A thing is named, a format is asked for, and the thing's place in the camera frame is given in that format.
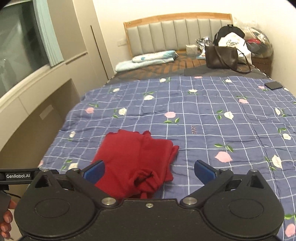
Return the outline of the person's left hand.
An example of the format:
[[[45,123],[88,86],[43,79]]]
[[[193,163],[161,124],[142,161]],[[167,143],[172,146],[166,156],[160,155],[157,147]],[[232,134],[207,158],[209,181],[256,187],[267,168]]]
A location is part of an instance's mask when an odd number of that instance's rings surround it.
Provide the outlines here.
[[[7,240],[9,240],[11,238],[11,223],[13,221],[13,214],[10,211],[11,209],[15,209],[16,208],[16,203],[11,200],[9,205],[8,205],[8,209],[7,211],[3,214],[3,222],[1,222],[1,236]]]

